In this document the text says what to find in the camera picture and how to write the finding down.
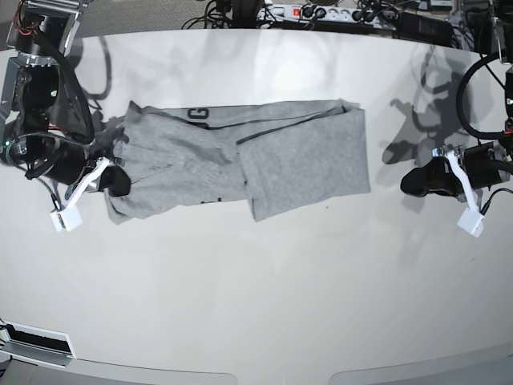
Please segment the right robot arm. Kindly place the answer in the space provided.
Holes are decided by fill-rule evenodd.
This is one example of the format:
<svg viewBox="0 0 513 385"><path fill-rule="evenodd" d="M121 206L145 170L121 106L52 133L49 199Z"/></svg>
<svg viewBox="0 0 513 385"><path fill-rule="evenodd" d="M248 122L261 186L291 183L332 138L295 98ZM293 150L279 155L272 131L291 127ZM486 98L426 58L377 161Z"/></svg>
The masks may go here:
<svg viewBox="0 0 513 385"><path fill-rule="evenodd" d="M20 1L11 22L1 94L1 162L28 180L124 197L129 176L117 159L94 152L91 105L67 56L87 1ZM98 176L94 169L106 164Z"/></svg>

